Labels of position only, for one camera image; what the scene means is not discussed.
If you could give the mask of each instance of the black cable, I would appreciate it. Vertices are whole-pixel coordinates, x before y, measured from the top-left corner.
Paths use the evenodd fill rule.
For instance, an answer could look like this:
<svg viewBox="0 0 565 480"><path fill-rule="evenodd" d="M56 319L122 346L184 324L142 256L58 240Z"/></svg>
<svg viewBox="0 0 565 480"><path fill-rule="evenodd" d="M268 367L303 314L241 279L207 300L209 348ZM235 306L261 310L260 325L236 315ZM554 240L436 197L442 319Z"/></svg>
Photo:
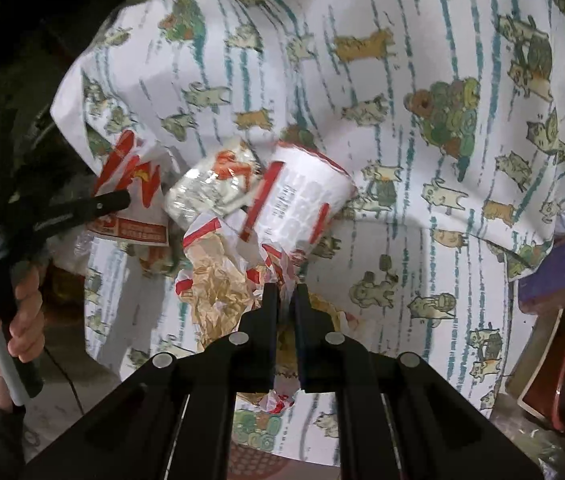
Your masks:
<svg viewBox="0 0 565 480"><path fill-rule="evenodd" d="M67 382L69 383L69 386L71 386L71 391L73 392L74 398L76 399L76 404L78 405L78 409L80 410L80 414L85 415L85 410L83 410L80 399L78 398L78 393L76 391L76 387L74 386L74 383L72 382L72 380L69 379L67 372L62 368L62 366L60 366L58 364L58 361L56 361L56 359L54 359L53 355L51 355L51 352L49 352L49 350L47 349L46 346L44 348L44 351L45 351L45 354L47 354L49 356L49 359L51 359L51 362L56 365L56 368L58 368L58 370L60 370L60 373L63 374L63 377L67 380Z"/></svg>

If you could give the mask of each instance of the paper cup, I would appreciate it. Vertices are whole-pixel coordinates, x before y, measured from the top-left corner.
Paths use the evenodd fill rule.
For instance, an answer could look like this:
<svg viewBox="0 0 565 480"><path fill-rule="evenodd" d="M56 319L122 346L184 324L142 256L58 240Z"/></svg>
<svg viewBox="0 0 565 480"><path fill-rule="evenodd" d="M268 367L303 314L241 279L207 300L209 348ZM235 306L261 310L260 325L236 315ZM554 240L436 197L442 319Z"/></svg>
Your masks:
<svg viewBox="0 0 565 480"><path fill-rule="evenodd" d="M354 190L348 173L322 153L279 142L241 238L276 242L300 264Z"/></svg>

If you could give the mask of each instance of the silver screw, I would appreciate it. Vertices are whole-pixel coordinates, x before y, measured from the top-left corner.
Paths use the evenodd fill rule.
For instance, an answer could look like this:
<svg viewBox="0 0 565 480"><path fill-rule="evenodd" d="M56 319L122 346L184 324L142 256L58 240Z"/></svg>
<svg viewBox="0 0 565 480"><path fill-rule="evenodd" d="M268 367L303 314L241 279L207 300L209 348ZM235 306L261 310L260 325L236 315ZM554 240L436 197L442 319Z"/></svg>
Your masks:
<svg viewBox="0 0 565 480"><path fill-rule="evenodd" d="M342 345L345 342L345 336L340 332L330 332L325 336L325 341L330 345Z"/></svg>
<svg viewBox="0 0 565 480"><path fill-rule="evenodd" d="M400 362L408 368L416 368L420 364L420 357L413 352L406 352L400 356Z"/></svg>
<svg viewBox="0 0 565 480"><path fill-rule="evenodd" d="M173 360L170 354L163 353L155 355L151 362L156 368L167 368Z"/></svg>
<svg viewBox="0 0 565 480"><path fill-rule="evenodd" d="M232 345L244 345L247 341L249 341L249 336L245 332L234 332L229 336L229 342Z"/></svg>

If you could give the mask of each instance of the tablecloth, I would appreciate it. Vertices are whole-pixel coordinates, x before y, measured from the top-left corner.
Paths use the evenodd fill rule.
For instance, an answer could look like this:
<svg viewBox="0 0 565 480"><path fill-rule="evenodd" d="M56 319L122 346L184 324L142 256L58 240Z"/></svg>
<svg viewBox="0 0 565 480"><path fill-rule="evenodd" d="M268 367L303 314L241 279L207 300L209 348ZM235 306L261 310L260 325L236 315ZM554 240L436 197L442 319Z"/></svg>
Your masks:
<svg viewBox="0 0 565 480"><path fill-rule="evenodd" d="M325 153L358 192L310 290L375 320L371 350L418 352L489 413L508 282L540 264L565 209L565 0L129 0L52 114L95 173L127 129L180 174L236 134L264 164L278 139ZM195 349L171 278L105 240L90 266L95 358L125 376L171 343ZM338 463L333 396L236 409L236 442Z"/></svg>

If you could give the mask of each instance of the red and white bucket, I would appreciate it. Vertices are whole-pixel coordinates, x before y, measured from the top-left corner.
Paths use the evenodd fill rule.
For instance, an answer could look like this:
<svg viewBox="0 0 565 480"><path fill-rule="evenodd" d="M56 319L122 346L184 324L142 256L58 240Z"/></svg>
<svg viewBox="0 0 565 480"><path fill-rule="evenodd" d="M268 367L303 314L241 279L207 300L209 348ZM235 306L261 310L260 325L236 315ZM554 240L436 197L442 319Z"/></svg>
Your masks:
<svg viewBox="0 0 565 480"><path fill-rule="evenodd" d="M322 153L279 142L240 237L276 242L295 264L320 241L330 220L352 197L349 174Z"/></svg>

